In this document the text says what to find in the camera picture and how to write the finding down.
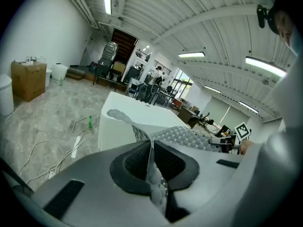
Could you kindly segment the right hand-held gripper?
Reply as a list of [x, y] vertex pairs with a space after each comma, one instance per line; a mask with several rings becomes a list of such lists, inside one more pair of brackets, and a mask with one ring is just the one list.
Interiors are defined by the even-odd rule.
[[221, 145], [222, 152], [229, 153], [230, 151], [237, 150], [238, 155], [244, 155], [241, 150], [241, 143], [243, 140], [248, 140], [251, 135], [251, 129], [243, 122], [234, 128], [234, 131], [229, 133], [228, 137], [224, 138], [211, 138], [208, 140], [209, 144]]

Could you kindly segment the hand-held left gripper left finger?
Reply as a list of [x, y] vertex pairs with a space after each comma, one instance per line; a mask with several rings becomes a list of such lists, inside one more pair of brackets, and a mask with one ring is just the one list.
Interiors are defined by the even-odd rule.
[[32, 200], [75, 227], [162, 227], [165, 216], [146, 183], [151, 144], [135, 142], [74, 162], [46, 181]]

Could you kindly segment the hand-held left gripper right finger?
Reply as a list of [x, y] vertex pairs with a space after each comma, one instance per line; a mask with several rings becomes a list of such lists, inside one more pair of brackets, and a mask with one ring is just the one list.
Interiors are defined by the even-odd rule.
[[242, 156], [155, 141], [154, 161], [167, 183], [165, 218], [173, 223], [213, 198], [235, 173]]

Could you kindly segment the clear perforated bath mat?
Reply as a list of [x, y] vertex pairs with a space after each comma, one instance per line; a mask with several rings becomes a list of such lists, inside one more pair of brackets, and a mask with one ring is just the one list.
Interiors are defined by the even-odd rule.
[[[155, 141], [163, 140], [181, 146], [205, 151], [224, 153], [228, 153], [230, 151], [227, 145], [216, 145], [209, 142], [211, 140], [215, 140], [215, 138], [209, 138], [206, 135], [196, 132], [188, 127], [174, 126], [156, 133], [148, 134], [143, 130], [142, 126], [132, 121], [125, 113], [117, 109], [109, 110], [107, 115], [131, 125], [137, 142], [146, 140], [153, 146]], [[160, 172], [154, 161], [153, 150], [147, 150], [147, 156], [150, 159], [146, 170], [147, 176], [145, 176], [143, 179], [146, 180], [146, 182], [151, 186], [152, 203], [163, 214], [167, 206], [167, 183], [166, 180], [164, 180], [164, 175]]]

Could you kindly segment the person's right forearm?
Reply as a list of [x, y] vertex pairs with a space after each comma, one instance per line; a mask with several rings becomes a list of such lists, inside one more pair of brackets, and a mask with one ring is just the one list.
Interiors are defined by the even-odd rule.
[[239, 153], [241, 155], [245, 155], [248, 148], [253, 146], [254, 144], [255, 143], [250, 140], [242, 140], [242, 142], [240, 143], [240, 146], [239, 146]]

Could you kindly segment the long white power strip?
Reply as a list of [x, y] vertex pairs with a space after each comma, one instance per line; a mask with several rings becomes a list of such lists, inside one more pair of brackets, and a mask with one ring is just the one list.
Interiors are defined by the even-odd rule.
[[75, 140], [75, 144], [74, 144], [74, 147], [73, 147], [72, 152], [71, 152], [71, 158], [76, 157], [77, 148], [78, 148], [80, 140], [81, 140], [81, 136], [78, 136]]

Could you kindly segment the white bathtub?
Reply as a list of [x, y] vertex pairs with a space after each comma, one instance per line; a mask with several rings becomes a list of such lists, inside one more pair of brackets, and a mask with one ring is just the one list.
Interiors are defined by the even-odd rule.
[[116, 92], [110, 92], [100, 113], [98, 128], [98, 148], [112, 149], [136, 142], [132, 126], [108, 116], [109, 110], [125, 113], [138, 123], [147, 133], [155, 133], [174, 126], [186, 126], [172, 111], [148, 105]]

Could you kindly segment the black bathtub faucet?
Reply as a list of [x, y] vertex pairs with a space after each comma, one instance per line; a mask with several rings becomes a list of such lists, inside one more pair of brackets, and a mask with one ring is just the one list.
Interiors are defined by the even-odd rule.
[[162, 92], [157, 92], [155, 93], [151, 100], [149, 101], [150, 105], [155, 105], [157, 103], [158, 100], [160, 100], [161, 98], [163, 98], [165, 95]]

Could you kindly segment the person's white shirt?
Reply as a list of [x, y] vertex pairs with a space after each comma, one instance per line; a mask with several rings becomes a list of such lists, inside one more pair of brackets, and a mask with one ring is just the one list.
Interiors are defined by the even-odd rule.
[[272, 97], [286, 129], [303, 131], [303, 52], [274, 87]]

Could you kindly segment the grey chair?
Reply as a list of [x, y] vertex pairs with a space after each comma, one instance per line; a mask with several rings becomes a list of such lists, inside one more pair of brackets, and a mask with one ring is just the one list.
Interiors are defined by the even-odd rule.
[[137, 79], [131, 78], [126, 89], [125, 96], [132, 95], [132, 98], [137, 100], [145, 86], [145, 83], [142, 83]]

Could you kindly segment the black table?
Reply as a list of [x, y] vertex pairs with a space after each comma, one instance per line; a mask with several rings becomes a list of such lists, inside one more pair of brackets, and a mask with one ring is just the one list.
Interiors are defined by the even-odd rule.
[[115, 69], [112, 69], [111, 67], [97, 64], [95, 66], [95, 74], [93, 79], [93, 85], [98, 83], [99, 79], [103, 79], [108, 82], [109, 86], [114, 88], [114, 91], [118, 89], [118, 85], [120, 84], [120, 78], [122, 76], [122, 73], [120, 71], [117, 71]]

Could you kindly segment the dark wooden step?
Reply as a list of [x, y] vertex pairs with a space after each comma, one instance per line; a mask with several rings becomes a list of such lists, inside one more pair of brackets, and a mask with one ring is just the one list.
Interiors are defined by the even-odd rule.
[[74, 79], [74, 80], [82, 80], [84, 79], [85, 72], [75, 69], [75, 68], [69, 68], [66, 72], [66, 78]]

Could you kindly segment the white smart toilet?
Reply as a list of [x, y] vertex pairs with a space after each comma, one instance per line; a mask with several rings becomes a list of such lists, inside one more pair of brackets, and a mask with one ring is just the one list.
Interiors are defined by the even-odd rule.
[[64, 80], [68, 69], [69, 68], [63, 64], [53, 64], [51, 74], [52, 78], [58, 81]]

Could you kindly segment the brown cardboard box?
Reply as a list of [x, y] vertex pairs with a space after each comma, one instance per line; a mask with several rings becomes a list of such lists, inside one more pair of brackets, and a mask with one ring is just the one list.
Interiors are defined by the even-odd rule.
[[30, 102], [45, 92], [45, 78], [47, 65], [34, 62], [23, 65], [19, 62], [11, 63], [11, 79], [13, 95]]

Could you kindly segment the tall white cylindrical bin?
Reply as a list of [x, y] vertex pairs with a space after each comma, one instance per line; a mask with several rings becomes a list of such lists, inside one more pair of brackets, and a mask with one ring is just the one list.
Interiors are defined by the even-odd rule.
[[13, 111], [12, 79], [6, 74], [0, 74], [0, 114], [9, 115]]

